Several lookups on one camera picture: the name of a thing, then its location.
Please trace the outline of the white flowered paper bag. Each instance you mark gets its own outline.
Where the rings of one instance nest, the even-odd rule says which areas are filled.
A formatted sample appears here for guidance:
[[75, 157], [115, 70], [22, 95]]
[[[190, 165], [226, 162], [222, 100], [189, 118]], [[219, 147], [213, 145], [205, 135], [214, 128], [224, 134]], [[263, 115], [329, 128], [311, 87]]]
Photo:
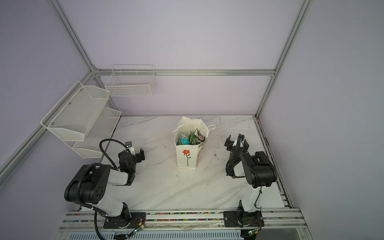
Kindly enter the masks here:
[[210, 131], [215, 128], [215, 125], [207, 126], [201, 119], [181, 118], [173, 131], [179, 169], [197, 168]]

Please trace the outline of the teal green Fox's candy bag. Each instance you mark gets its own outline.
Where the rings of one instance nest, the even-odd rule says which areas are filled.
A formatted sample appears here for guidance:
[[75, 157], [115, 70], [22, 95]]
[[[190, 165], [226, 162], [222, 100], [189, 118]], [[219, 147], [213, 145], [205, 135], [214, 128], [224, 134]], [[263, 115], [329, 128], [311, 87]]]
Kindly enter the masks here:
[[177, 145], [190, 145], [189, 138], [184, 133], [180, 133]]

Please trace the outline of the brown chocolate bar wrapper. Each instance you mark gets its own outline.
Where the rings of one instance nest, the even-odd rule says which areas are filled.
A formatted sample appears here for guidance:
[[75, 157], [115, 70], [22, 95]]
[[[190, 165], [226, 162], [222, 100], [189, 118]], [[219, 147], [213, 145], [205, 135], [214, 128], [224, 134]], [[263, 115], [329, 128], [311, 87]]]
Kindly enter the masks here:
[[194, 144], [195, 145], [201, 144], [205, 142], [205, 140], [206, 140], [206, 137], [198, 129], [196, 129], [194, 132]]

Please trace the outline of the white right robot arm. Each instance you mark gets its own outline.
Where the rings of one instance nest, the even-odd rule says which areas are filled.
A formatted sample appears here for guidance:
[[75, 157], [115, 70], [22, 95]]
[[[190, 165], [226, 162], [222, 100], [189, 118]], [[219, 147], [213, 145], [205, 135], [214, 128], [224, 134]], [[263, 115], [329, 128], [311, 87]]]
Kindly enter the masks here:
[[230, 152], [226, 174], [232, 179], [244, 178], [251, 191], [239, 200], [235, 211], [224, 212], [225, 227], [263, 227], [261, 200], [267, 188], [277, 181], [275, 167], [263, 151], [249, 153], [245, 136], [239, 134], [235, 141], [228, 137], [225, 147]]

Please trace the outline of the green yellow Fox's candy bag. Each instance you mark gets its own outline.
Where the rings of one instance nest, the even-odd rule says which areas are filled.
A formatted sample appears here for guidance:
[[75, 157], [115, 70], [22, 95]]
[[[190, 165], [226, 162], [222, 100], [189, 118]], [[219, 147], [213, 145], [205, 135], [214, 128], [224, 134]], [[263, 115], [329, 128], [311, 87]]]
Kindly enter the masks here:
[[190, 145], [196, 145], [197, 144], [196, 136], [195, 136], [194, 132], [191, 132], [191, 134], [189, 136], [189, 142], [190, 142]]

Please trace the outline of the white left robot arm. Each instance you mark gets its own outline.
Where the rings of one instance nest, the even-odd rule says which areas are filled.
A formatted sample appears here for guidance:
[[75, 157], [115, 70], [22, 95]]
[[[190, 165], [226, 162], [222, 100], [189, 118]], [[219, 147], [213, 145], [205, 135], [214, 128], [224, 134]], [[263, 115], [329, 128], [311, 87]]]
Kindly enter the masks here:
[[109, 194], [107, 186], [132, 185], [137, 163], [145, 160], [145, 152], [140, 149], [135, 153], [131, 147], [120, 152], [118, 157], [120, 168], [117, 170], [99, 163], [83, 165], [67, 186], [64, 198], [67, 202], [94, 210], [106, 218], [107, 224], [126, 228], [133, 220], [128, 205]]

